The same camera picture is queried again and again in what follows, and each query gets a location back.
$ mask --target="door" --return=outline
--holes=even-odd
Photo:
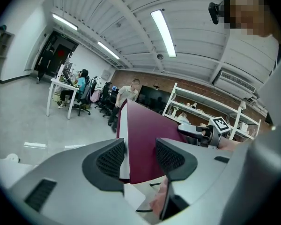
[[[71,49],[59,44],[47,69],[47,74],[54,76],[56,70],[61,64],[64,64]]]

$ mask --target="pink bag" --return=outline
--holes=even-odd
[[[168,185],[168,179],[165,178],[163,182],[160,184],[158,193],[155,195],[154,199],[150,202],[150,207],[157,216],[159,216],[161,211],[163,210],[165,197],[167,195],[167,185]]]
[[[93,92],[93,95],[90,97],[90,100],[95,103],[100,98],[100,90],[96,90]]]

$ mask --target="fluorescent light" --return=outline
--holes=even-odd
[[[173,45],[173,41],[172,38],[170,37],[170,32],[168,29],[168,26],[165,22],[165,19],[163,17],[163,14],[161,13],[160,10],[157,10],[155,12],[151,13],[151,16],[153,17],[159,31],[160,34],[163,38],[163,42],[165,44],[165,47],[168,51],[169,57],[170,58],[175,58],[176,57],[176,52],[174,49],[174,45]]]
[[[72,23],[68,22],[67,20],[63,19],[60,16],[57,16],[56,14],[52,14],[52,16],[57,19],[58,21],[61,21],[62,23],[68,25],[69,27],[73,28],[74,30],[77,31],[78,27],[76,27],[75,25],[73,25]]]
[[[98,44],[104,48],[106,51],[108,51],[112,56],[114,56],[116,59],[120,59],[117,55],[115,55],[112,50],[110,50],[108,47],[106,47],[105,45],[103,45],[101,42],[98,42]]]

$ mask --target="air vent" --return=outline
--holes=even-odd
[[[246,88],[247,90],[251,91],[252,93],[255,92],[255,87],[253,87],[252,85],[250,85],[249,83],[247,83],[246,81],[238,78],[238,77],[235,77],[227,72],[224,72],[222,71],[220,76],[219,76],[219,79],[224,79],[224,80],[228,80],[228,81],[232,81],[236,84],[238,84],[239,86],[243,87],[243,88]]]

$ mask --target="shelving unit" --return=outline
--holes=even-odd
[[[172,119],[176,122],[181,123],[178,119],[175,119],[175,118],[173,118],[173,117],[171,117],[170,115],[167,114],[167,110],[168,110],[169,107],[171,108],[171,106],[177,106],[180,110],[183,110],[187,113],[194,114],[194,115],[196,115],[200,118],[203,118],[207,121],[209,121],[209,119],[213,118],[213,116],[211,116],[209,114],[206,114],[204,112],[200,112],[196,109],[193,109],[193,108],[188,107],[184,104],[181,104],[181,103],[178,103],[178,102],[174,101],[176,96],[183,97],[183,98],[192,100],[192,101],[194,101],[198,104],[205,105],[205,106],[210,107],[214,110],[217,110],[217,111],[219,111],[219,112],[221,112],[225,115],[230,115],[230,117],[235,119],[235,124],[233,126],[230,125],[230,127],[232,128],[232,131],[231,131],[231,135],[230,135],[229,139],[231,139],[231,140],[233,139],[234,134],[237,134],[241,137],[247,137],[247,138],[250,138],[252,140],[254,139],[254,137],[252,137],[252,136],[246,134],[245,132],[237,129],[237,126],[238,126],[239,122],[244,122],[248,125],[257,125],[258,129],[257,129],[256,136],[259,132],[261,120],[259,120],[259,122],[257,122],[255,120],[253,120],[252,118],[244,115],[243,113],[241,113],[241,111],[242,111],[241,107],[239,107],[238,110],[236,110],[232,107],[229,107],[229,106],[227,106],[227,105],[225,105],[221,102],[218,102],[214,99],[211,99],[209,97],[203,96],[201,94],[198,94],[198,93],[186,90],[186,89],[179,88],[179,87],[177,87],[177,83],[175,83],[175,85],[174,85],[174,88],[172,90],[172,93],[170,95],[168,103],[167,103],[167,105],[166,105],[166,107],[163,111],[163,116],[168,117],[168,118],[170,118],[170,119]]]

